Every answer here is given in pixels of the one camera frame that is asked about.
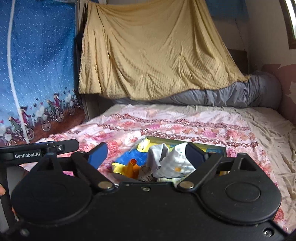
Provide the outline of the person's left hand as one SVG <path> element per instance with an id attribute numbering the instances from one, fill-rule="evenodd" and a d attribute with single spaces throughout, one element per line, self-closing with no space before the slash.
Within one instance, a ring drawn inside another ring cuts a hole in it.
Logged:
<path id="1" fill-rule="evenodd" d="M 3 196 L 3 195 L 5 195 L 5 193 L 6 193 L 6 190 L 3 188 L 3 186 L 0 184 L 0 196 Z"/>

